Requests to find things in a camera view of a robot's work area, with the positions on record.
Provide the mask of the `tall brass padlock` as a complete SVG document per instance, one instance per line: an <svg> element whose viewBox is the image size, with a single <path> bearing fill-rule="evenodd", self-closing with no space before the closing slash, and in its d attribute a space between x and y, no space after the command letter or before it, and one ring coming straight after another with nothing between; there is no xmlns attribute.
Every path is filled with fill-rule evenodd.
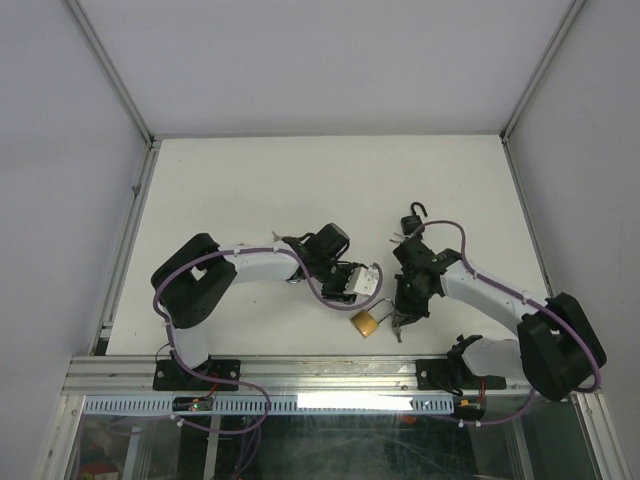
<svg viewBox="0 0 640 480"><path fill-rule="evenodd" d="M375 315L375 310L379 308L385 308L382 316ZM379 329L384 320L392 317L394 313L394 302L391 299L383 298L356 313L350 318L350 323L363 338L368 338Z"/></svg>

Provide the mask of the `black headed key set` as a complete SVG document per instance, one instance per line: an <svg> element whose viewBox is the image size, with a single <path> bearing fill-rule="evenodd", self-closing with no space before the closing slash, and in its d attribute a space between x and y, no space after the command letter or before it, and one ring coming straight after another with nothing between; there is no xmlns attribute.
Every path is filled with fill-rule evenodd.
<svg viewBox="0 0 640 480"><path fill-rule="evenodd" d="M402 243L404 243L406 240L409 239L408 235L405 234L401 234L398 232L394 232L391 236L391 238L389 239L389 241L395 245L400 245Z"/></svg>

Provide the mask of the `black padlock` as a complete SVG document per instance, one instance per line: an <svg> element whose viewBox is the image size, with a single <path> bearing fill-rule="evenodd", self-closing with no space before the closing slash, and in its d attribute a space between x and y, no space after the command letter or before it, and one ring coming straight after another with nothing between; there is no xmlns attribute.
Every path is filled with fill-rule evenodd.
<svg viewBox="0 0 640 480"><path fill-rule="evenodd" d="M404 236L414 233L428 217L428 212L423 203L414 201L410 204L410 214L400 220L401 231Z"/></svg>

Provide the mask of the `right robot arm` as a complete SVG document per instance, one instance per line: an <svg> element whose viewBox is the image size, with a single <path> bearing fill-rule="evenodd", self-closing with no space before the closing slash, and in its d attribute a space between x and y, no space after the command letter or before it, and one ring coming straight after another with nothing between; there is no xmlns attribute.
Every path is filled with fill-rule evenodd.
<svg viewBox="0 0 640 480"><path fill-rule="evenodd" d="M474 308L512 334L502 340L458 336L445 365L430 375L441 388L458 392L482 377L502 377L560 401L599 378L607 356L575 297L518 290L475 269L461 253L436 253L418 237L399 243L393 255L400 265L396 329L427 317L430 300L438 296Z"/></svg>

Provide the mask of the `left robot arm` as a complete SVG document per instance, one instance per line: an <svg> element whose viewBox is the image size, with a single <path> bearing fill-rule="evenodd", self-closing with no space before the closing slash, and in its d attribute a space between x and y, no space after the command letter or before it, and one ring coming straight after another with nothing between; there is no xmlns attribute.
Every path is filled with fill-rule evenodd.
<svg viewBox="0 0 640 480"><path fill-rule="evenodd" d="M151 276L172 326L170 345L180 358L175 377L192 389L208 380L209 351L202 324L232 286L310 278L319 283L321 299L352 305L364 294L354 282L366 266L342 259L349 246L349 237L334 223L316 233L276 236L272 244L259 247L223 247L207 233L192 237Z"/></svg>

